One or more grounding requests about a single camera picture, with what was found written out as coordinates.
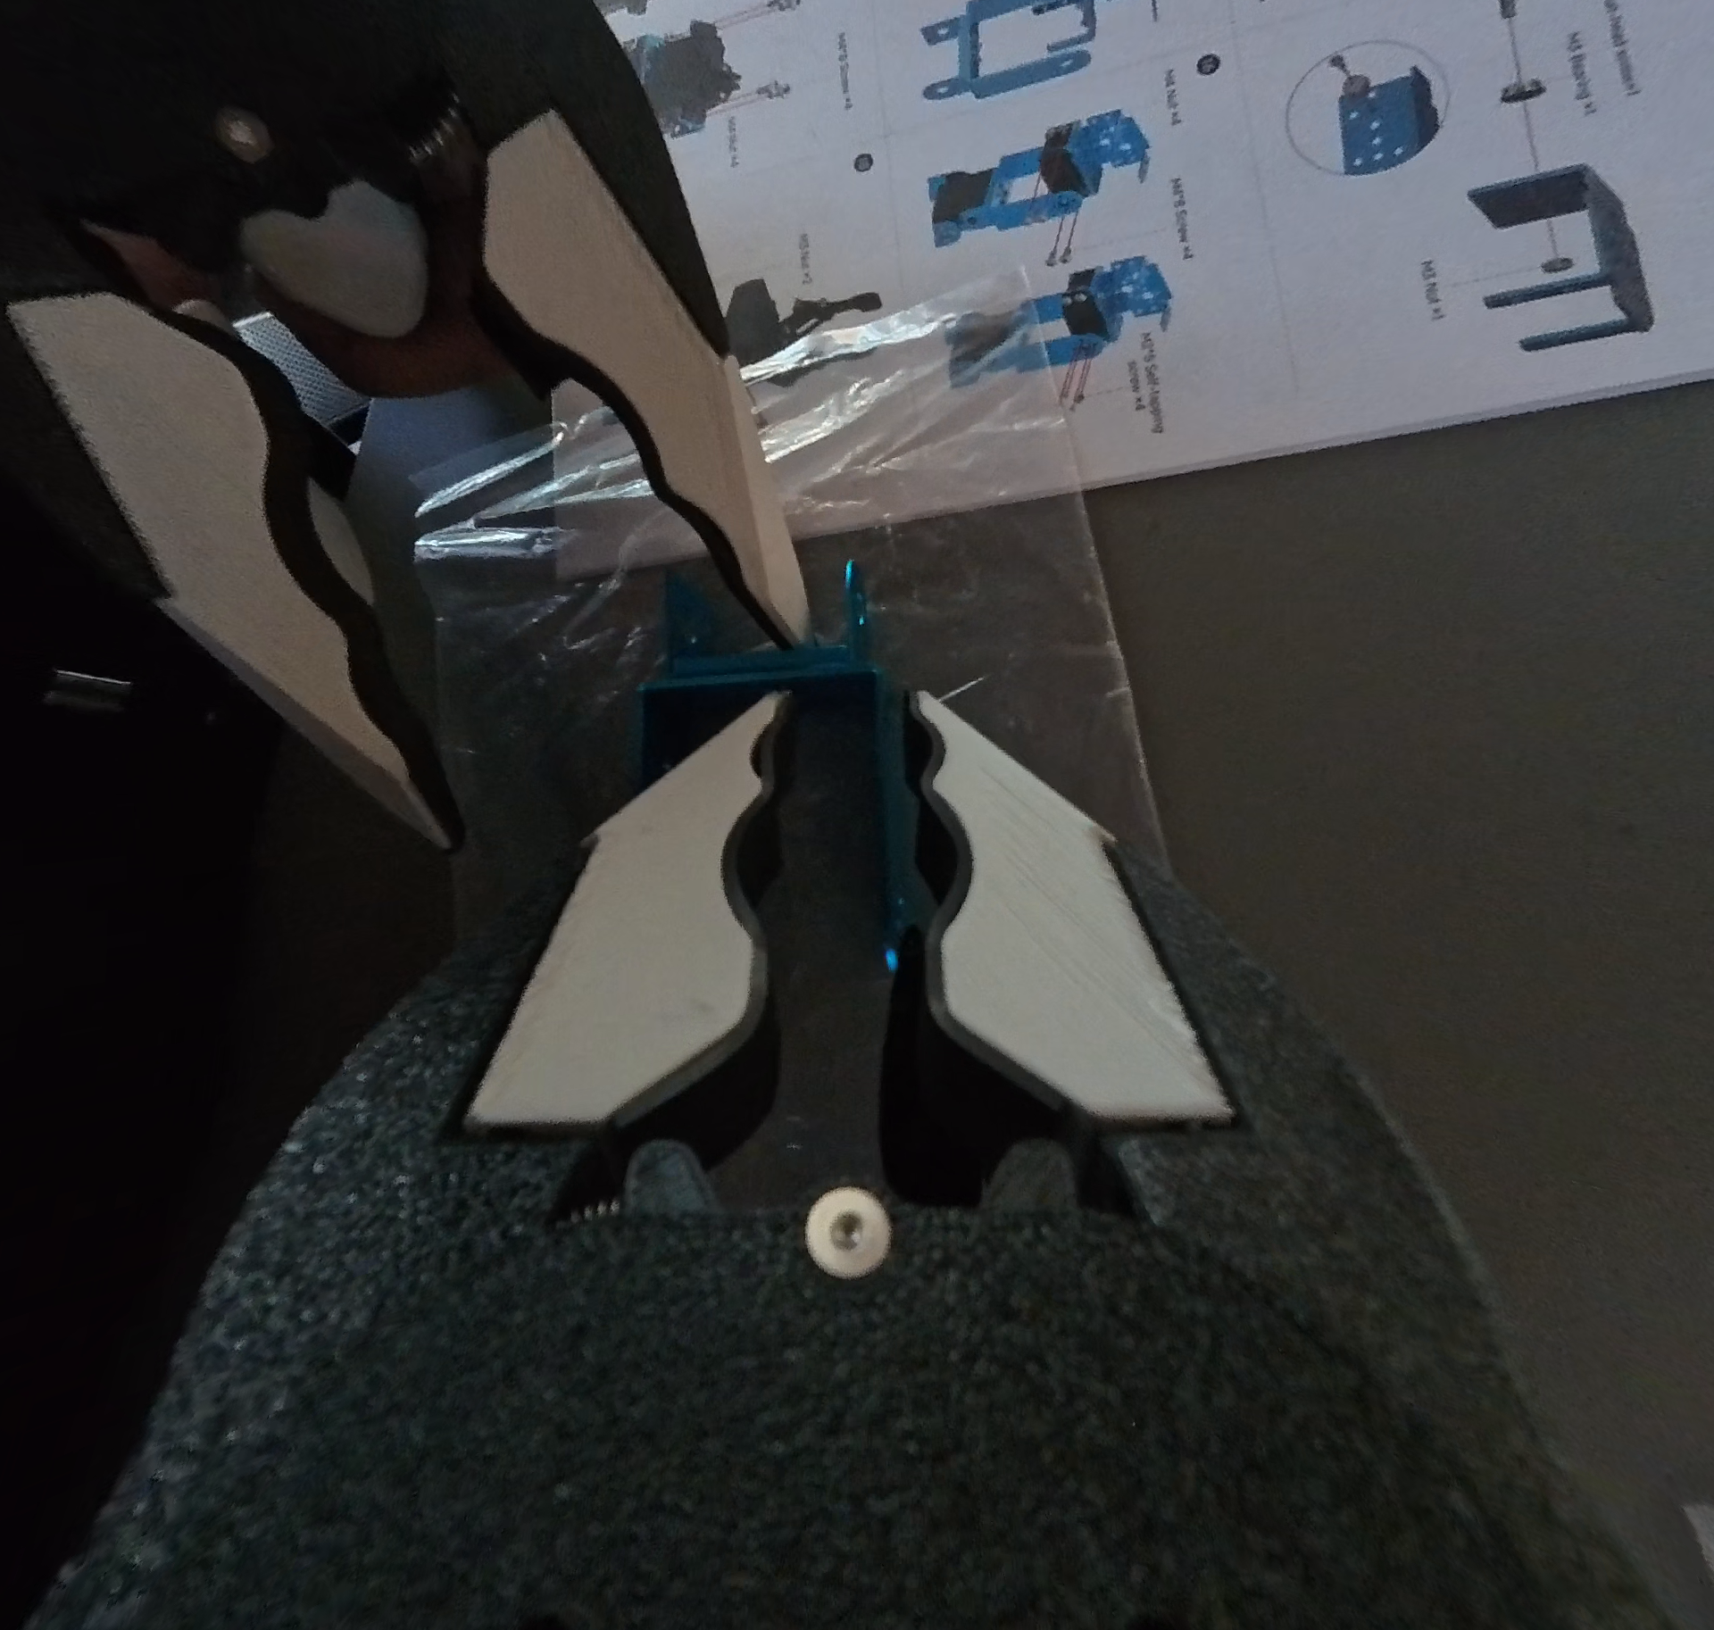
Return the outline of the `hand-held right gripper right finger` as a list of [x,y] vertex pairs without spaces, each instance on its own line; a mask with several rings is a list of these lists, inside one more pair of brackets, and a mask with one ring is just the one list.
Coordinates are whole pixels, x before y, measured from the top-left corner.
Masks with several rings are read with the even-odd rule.
[[902,703],[887,1185],[1118,1208],[1109,1145],[1233,1128],[1120,844],[945,703]]

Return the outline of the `person's left hand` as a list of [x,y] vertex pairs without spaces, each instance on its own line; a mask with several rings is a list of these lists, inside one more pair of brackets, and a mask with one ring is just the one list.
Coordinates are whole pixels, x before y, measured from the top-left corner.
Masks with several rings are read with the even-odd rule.
[[296,335],[368,400],[426,400],[510,374],[475,313],[475,245],[460,237],[431,237],[425,312],[410,332],[379,338],[310,316]]

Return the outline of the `assembly instruction booklet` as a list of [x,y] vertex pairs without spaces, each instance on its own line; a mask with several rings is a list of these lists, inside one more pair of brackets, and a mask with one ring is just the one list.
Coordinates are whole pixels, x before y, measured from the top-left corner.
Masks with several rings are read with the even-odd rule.
[[594,0],[795,536],[1711,374],[1711,0]]

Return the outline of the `person's dark clothing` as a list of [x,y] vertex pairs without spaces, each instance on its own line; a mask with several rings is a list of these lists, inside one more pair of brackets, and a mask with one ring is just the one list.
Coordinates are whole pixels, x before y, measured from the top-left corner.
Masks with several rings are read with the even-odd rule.
[[279,725],[3,489],[3,1627],[149,1404]]

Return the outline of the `white perforated object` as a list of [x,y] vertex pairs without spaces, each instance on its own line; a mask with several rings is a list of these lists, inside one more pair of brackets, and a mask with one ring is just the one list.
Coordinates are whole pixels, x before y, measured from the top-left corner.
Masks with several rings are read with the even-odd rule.
[[236,330],[250,349],[279,370],[310,421],[349,452],[361,449],[371,409],[368,398],[335,377],[275,313],[246,316],[236,321]]

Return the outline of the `clear plastic bag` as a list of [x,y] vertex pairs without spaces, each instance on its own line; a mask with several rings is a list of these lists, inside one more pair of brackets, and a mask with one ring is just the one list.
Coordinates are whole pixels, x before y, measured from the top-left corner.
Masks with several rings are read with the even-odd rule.
[[[1078,495],[1034,288],[1002,266],[910,308],[844,316],[743,373],[805,574],[812,644],[971,722],[1118,840],[1164,854],[1125,662]],[[561,869],[633,794],[641,689],[765,637],[701,539],[655,499],[587,395],[418,464],[417,581],[432,611],[438,740],[467,823],[460,935]]]

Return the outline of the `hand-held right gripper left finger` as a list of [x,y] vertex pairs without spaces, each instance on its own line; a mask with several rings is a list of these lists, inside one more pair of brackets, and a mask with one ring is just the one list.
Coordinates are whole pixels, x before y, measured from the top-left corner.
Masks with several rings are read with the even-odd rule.
[[761,906],[781,872],[770,690],[587,840],[460,1132],[578,1139],[622,1174],[665,1139],[715,1174],[779,1092]]

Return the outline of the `long blue U bracket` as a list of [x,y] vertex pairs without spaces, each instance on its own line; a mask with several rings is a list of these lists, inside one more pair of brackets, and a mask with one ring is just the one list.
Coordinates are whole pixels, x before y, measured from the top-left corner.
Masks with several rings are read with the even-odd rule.
[[913,869],[913,794],[897,682],[849,646],[788,655],[675,658],[637,690],[637,775],[661,783],[754,703],[788,704],[781,787],[799,826],[830,859],[812,892],[847,891],[873,965],[898,974],[920,923]]

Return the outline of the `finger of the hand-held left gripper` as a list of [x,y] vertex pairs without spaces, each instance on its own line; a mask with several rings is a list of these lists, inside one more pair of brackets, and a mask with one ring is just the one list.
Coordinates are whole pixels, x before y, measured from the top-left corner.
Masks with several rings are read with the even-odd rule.
[[160,612],[451,851],[457,808],[397,685],[368,564],[315,479],[286,377],[229,332],[121,294],[19,299],[8,328],[139,545]]
[[741,367],[698,330],[557,111],[485,158],[485,324],[533,382],[598,398],[747,612],[779,646],[806,642],[805,576]]

